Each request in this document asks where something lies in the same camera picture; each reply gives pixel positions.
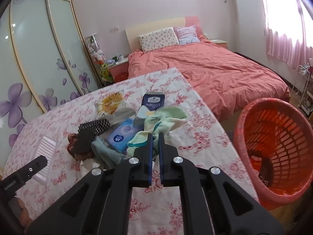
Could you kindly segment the person left hand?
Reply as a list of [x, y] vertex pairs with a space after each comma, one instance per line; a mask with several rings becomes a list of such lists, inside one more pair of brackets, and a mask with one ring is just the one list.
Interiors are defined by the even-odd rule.
[[18, 219], [20, 225], [24, 228], [24, 232], [27, 232], [28, 227], [33, 222], [29, 215], [28, 209], [25, 206], [24, 201], [19, 198], [13, 198], [9, 201], [9, 207]]

